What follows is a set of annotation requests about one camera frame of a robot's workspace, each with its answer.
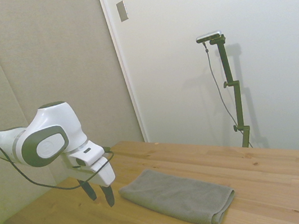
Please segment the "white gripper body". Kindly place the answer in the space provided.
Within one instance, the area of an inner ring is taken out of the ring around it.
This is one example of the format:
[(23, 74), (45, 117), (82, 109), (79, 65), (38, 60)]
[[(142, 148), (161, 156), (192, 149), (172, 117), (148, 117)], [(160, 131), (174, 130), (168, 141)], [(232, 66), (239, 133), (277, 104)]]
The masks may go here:
[(67, 174), (77, 180), (87, 181), (101, 186), (110, 186), (115, 179), (114, 171), (107, 160), (103, 156), (104, 150), (85, 149), (76, 153), (64, 153), (61, 155), (67, 167)]

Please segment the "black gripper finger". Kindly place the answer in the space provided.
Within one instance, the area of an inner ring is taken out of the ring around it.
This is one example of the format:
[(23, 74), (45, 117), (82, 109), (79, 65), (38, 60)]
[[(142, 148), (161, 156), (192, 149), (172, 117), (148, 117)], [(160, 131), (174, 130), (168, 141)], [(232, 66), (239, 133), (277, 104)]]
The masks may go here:
[(95, 191), (93, 190), (93, 188), (90, 186), (90, 183), (82, 181), (82, 180), (78, 180), (78, 183), (91, 200), (95, 201), (97, 199), (97, 195), (96, 195)]
[(110, 207), (113, 207), (115, 204), (115, 196), (114, 196), (114, 192), (112, 190), (111, 185), (109, 186), (100, 186), (100, 188), (102, 189), (105, 199), (107, 201), (107, 203), (109, 204)]

